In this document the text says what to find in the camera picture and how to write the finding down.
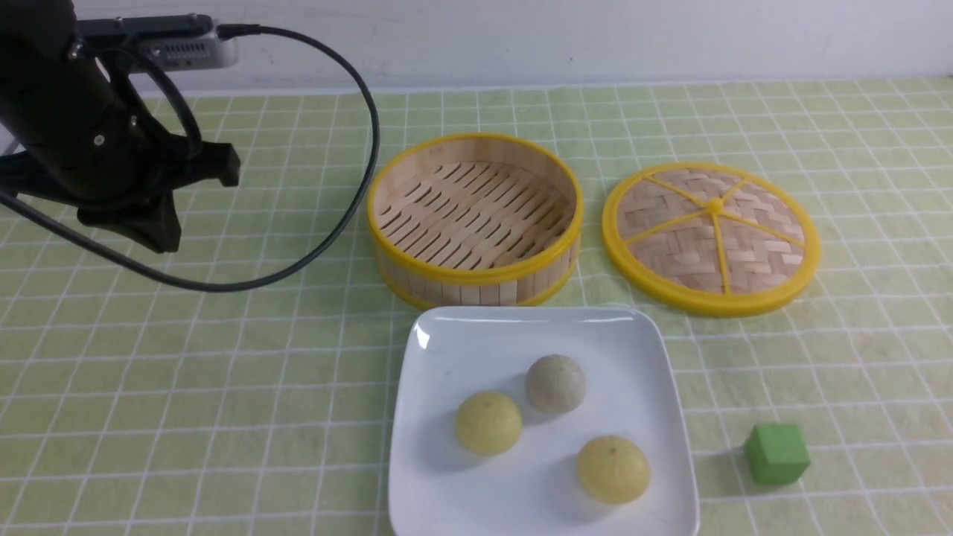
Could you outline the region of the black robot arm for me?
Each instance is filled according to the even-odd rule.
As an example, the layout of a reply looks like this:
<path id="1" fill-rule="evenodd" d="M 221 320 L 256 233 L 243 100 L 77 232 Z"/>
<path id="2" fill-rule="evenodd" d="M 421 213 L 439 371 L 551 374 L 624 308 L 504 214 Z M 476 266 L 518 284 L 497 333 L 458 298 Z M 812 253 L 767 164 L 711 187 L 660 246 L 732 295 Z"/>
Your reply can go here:
<path id="1" fill-rule="evenodd" d="M 55 222 L 20 196 L 72 207 L 81 224 L 173 253 L 176 190 L 238 183 L 239 158 L 205 141 L 171 71 L 234 64 L 208 15 L 79 20 L 71 1 L 2 3 L 2 204 Z"/>

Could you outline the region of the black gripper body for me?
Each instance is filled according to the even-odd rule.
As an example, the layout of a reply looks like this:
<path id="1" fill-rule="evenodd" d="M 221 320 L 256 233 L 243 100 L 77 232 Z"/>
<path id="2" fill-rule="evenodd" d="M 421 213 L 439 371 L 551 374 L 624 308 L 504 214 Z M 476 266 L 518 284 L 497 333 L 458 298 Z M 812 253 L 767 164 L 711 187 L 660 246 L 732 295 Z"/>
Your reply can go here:
<path id="1" fill-rule="evenodd" d="M 238 185 L 234 146 L 174 135 L 93 59 L 2 54 L 2 125 L 24 150 L 2 159 L 2 197 L 74 207 L 78 220 L 154 253 L 179 248 L 174 192 L 200 181 Z"/>

